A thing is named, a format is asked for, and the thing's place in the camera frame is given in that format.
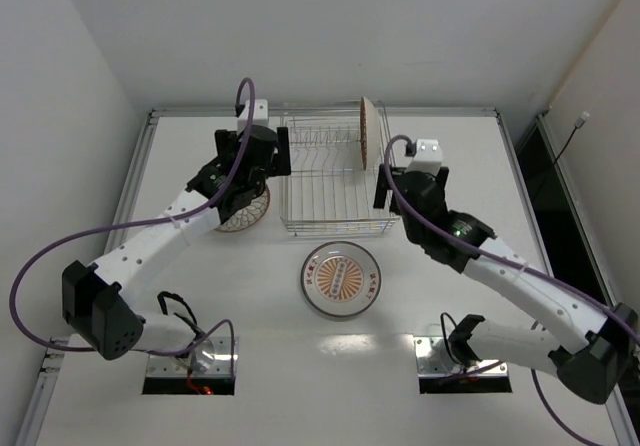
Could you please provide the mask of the cream plate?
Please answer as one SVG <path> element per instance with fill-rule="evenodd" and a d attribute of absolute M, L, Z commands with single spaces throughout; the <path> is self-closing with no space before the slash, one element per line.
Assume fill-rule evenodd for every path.
<path fill-rule="evenodd" d="M 362 167 L 372 167 L 380 154 L 380 117 L 373 102 L 362 96 L 360 100 L 360 136 Z"/>

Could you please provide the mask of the floral plate with brown rim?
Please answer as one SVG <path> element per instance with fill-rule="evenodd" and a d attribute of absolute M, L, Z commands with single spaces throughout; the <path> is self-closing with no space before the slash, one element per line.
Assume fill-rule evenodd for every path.
<path fill-rule="evenodd" d="M 237 233 L 251 228 L 266 215 L 270 203 L 271 192 L 269 186 L 266 186 L 259 197 L 253 199 L 248 206 L 237 211 L 229 220 L 218 226 L 215 231 Z"/>

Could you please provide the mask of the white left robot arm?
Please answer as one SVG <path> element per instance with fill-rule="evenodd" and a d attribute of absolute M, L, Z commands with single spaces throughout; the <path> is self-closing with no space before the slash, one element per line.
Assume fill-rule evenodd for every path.
<path fill-rule="evenodd" d="M 177 313 L 135 310 L 143 290 L 200 236 L 227 223 L 266 189 L 291 173 L 287 128 L 254 125 L 248 135 L 218 130 L 217 156 L 166 208 L 119 248 L 62 274 L 65 321 L 106 360 L 131 350 L 182 356 L 203 337 L 195 320 Z"/>

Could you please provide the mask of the orange sunburst plate teal rim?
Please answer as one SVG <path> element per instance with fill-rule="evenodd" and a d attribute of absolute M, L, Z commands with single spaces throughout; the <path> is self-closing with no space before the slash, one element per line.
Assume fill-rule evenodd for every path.
<path fill-rule="evenodd" d="M 377 300 L 382 274 L 374 256 L 348 241 L 321 244 L 305 258 L 300 272 L 304 299 L 317 313 L 338 320 L 355 318 Z"/>

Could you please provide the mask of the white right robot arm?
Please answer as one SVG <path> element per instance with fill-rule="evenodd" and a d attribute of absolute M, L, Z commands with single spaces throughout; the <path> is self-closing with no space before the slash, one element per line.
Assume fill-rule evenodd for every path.
<path fill-rule="evenodd" d="M 438 141 L 394 136 L 382 154 L 373 206 L 398 215 L 408 241 L 430 259 L 489 287 L 541 326 L 465 316 L 442 340 L 459 375 L 495 359 L 542 371 L 579 398 L 605 403 L 639 344 L 636 311 L 623 303 L 610 308 L 530 266 L 490 226 L 449 208 L 448 174 Z"/>

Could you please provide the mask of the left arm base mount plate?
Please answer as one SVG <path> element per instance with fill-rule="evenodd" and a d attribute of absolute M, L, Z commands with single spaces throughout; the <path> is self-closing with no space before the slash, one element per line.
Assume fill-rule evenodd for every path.
<path fill-rule="evenodd" d="M 238 339 L 212 336 L 186 357 L 150 356 L 147 379 L 184 378 L 190 371 L 195 379 L 231 380 L 237 373 Z"/>

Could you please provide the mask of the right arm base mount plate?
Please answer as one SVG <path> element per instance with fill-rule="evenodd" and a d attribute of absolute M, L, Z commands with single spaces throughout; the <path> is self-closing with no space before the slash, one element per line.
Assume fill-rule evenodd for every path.
<path fill-rule="evenodd" d="M 482 360 L 469 367 L 455 363 L 447 354 L 441 336 L 414 336 L 413 345 L 419 379 L 442 380 L 463 374 L 481 379 L 509 376 L 508 367 L 497 360 Z"/>

